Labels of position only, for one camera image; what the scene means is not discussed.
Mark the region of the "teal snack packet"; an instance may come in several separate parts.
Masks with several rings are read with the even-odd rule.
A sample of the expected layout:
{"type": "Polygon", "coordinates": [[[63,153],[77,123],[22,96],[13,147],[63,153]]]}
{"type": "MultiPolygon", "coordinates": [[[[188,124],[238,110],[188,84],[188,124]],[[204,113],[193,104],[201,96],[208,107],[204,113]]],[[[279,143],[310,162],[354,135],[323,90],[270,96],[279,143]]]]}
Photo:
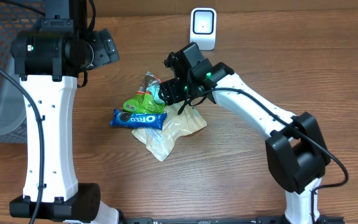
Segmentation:
{"type": "Polygon", "coordinates": [[[165,102],[159,97],[160,85],[150,85],[146,89],[147,93],[149,93],[154,102],[158,104],[164,104],[165,102]]]}

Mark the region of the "beige paper pouch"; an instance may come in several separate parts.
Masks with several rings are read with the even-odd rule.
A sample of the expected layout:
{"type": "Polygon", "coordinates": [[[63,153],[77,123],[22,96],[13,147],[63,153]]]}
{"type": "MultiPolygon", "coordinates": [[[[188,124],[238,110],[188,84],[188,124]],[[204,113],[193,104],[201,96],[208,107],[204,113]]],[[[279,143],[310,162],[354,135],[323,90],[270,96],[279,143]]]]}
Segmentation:
{"type": "Polygon", "coordinates": [[[163,122],[162,130],[153,128],[132,130],[132,135],[145,144],[146,149],[160,162],[170,155],[179,137],[191,135],[207,127],[207,122],[196,109],[186,107],[181,115],[178,115],[180,107],[179,104],[165,107],[167,118],[163,122]]]}

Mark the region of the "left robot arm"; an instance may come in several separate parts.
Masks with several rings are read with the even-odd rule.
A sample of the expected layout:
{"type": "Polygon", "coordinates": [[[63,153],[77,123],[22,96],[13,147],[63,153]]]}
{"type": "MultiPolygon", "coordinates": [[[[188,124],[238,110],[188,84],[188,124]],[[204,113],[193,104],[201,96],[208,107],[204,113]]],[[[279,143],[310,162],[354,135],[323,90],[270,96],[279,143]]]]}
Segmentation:
{"type": "Polygon", "coordinates": [[[9,204],[13,217],[118,224],[121,212],[101,200],[98,184],[80,183],[73,162],[72,115],[78,77],[117,60],[107,30],[95,31],[93,1],[47,1],[40,27],[11,45],[24,95],[27,174],[9,204]]]}

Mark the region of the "green snack packet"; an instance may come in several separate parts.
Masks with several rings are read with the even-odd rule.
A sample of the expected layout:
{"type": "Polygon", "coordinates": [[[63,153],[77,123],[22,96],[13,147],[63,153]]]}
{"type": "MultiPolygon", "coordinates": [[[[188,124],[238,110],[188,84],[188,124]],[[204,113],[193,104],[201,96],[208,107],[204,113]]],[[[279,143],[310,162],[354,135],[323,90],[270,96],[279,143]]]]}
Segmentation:
{"type": "Polygon", "coordinates": [[[123,104],[123,109],[131,113],[161,114],[164,112],[165,104],[158,104],[153,101],[146,89],[150,85],[161,84],[161,79],[151,72],[145,74],[139,90],[123,104]]]}

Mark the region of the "blue Oreo cookie pack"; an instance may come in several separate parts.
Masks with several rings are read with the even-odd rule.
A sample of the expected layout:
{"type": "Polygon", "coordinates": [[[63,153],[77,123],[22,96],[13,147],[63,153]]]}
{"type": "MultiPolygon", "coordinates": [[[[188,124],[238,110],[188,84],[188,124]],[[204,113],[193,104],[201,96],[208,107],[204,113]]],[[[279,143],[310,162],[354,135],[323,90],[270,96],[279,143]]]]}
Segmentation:
{"type": "Polygon", "coordinates": [[[163,123],[167,118],[166,113],[162,114],[144,114],[130,113],[115,109],[113,118],[110,121],[110,127],[126,127],[126,128],[154,128],[162,130],[163,123]]]}

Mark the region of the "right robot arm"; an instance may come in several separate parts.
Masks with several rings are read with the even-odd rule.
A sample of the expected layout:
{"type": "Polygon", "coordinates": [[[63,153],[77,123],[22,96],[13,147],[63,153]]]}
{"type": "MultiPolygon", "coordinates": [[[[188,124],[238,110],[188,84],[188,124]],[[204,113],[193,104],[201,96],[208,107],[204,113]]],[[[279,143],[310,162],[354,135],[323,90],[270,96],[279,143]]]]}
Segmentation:
{"type": "Polygon", "coordinates": [[[163,63],[174,77],[160,85],[160,99],[183,106],[209,99],[240,117],[265,142],[269,172],[285,191],[284,222],[321,223],[318,189],[331,159],[315,117],[269,102],[225,63],[213,65],[194,42],[163,63]]]}

